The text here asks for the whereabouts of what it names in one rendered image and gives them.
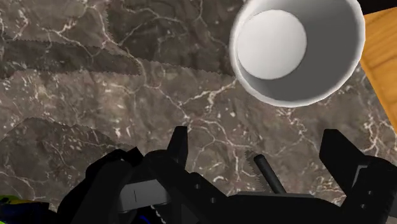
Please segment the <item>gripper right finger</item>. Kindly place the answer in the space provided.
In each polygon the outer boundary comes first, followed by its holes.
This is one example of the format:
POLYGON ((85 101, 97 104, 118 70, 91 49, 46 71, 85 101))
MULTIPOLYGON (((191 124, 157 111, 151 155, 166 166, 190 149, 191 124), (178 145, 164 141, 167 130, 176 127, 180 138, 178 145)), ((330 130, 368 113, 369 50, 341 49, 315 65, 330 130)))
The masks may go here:
POLYGON ((397 166, 365 155, 337 129, 324 130, 319 158, 345 194, 343 224, 386 224, 397 198, 397 166))

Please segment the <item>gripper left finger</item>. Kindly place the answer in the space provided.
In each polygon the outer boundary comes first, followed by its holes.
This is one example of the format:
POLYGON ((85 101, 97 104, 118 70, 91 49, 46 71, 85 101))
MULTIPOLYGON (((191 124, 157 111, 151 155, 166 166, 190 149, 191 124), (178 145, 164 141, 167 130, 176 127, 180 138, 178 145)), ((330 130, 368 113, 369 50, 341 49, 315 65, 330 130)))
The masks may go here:
POLYGON ((91 164, 62 200, 59 224, 226 224, 227 197, 185 169, 188 132, 166 150, 115 150, 91 164))

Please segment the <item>blue and yellow object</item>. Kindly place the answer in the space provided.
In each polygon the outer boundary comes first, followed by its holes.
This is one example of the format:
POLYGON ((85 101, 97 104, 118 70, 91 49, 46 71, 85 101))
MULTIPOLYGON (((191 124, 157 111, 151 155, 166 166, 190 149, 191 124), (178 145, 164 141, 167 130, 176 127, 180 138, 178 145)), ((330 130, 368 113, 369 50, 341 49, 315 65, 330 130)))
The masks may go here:
POLYGON ((45 224, 49 203, 0 195, 0 224, 45 224))

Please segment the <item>black pen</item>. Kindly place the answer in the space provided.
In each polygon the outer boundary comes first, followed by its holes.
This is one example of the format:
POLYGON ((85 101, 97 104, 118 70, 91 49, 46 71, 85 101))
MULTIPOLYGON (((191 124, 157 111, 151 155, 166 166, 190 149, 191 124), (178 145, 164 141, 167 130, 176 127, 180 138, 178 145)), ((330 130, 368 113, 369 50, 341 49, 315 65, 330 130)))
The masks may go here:
POLYGON ((256 155, 254 157, 254 162, 274 193, 286 193, 282 183, 279 181, 264 155, 256 155))

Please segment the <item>orange wooden board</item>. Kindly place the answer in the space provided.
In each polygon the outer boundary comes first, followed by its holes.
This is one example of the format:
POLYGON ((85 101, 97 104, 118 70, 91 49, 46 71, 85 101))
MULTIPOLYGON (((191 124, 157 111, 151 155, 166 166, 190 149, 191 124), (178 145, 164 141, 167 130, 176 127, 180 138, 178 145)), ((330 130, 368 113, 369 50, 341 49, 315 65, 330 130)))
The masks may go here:
POLYGON ((361 66, 397 133, 397 7, 365 15, 361 66))

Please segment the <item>white cup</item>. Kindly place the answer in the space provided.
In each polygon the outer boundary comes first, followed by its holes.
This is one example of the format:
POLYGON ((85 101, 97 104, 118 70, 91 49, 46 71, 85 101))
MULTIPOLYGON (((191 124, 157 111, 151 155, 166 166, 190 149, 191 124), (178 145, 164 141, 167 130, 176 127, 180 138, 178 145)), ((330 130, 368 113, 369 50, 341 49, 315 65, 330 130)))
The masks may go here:
POLYGON ((247 0, 230 31, 229 57, 252 96, 295 108, 338 90, 364 45, 358 0, 247 0))

